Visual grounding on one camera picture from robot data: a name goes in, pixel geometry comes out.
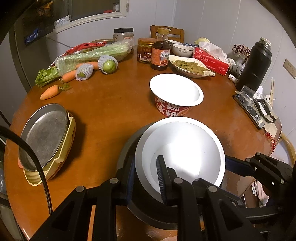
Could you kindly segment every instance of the yellow tray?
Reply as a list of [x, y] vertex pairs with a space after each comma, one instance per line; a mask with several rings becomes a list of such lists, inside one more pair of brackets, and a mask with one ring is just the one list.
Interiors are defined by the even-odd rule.
[[[62, 167], [64, 164], [71, 146], [73, 144], [75, 131], [76, 131], [76, 122], [74, 117], [72, 117], [68, 112], [68, 117], [70, 120], [69, 128], [67, 130], [66, 136], [64, 138], [63, 144], [60, 146], [59, 150], [57, 151], [56, 155], [54, 156], [53, 160], [50, 161], [46, 166], [44, 166], [43, 172], [45, 175], [46, 180], [50, 180]], [[41, 183], [40, 175], [38, 171], [28, 171], [25, 168], [22, 169], [26, 180], [32, 186], [38, 186]]]

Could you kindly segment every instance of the window sill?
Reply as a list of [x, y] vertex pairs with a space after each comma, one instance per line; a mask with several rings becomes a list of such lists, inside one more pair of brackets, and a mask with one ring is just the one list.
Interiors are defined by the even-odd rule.
[[69, 24], [65, 24], [60, 27], [55, 28], [51, 33], [47, 34], [46, 37], [51, 37], [53, 35], [56, 35], [60, 32], [65, 31], [69, 28], [73, 28], [73, 27], [81, 25], [81, 24], [90, 23], [90, 22], [102, 20], [102, 19], [120, 18], [120, 17], [126, 17], [126, 14], [121, 13], [121, 12], [110, 12], [110, 13], [101, 13], [101, 14], [96, 14], [96, 15], [92, 15], [89, 17], [85, 17], [85, 18], [80, 18], [80, 19], [70, 22]]

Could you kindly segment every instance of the yellow bottle cap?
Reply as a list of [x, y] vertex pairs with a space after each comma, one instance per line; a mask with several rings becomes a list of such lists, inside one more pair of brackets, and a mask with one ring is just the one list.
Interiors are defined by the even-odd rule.
[[168, 28], [158, 28], [157, 32], [161, 35], [168, 34], [170, 32], [170, 29]]

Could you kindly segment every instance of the gray metal pan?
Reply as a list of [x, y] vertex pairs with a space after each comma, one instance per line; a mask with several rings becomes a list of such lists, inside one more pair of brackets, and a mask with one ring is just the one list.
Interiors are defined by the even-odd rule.
[[[59, 104], [48, 104], [37, 110], [27, 121], [21, 133], [33, 149], [42, 167], [56, 154], [69, 126], [69, 118], [65, 108]], [[28, 171], [37, 168], [29, 155], [19, 148], [20, 162]]]

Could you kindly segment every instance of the black jar lid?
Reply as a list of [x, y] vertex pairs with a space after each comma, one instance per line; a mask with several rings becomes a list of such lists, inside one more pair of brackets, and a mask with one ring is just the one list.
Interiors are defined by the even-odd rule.
[[115, 33], [115, 34], [128, 33], [128, 32], [133, 32], [133, 28], [115, 28], [113, 30], [113, 33]]

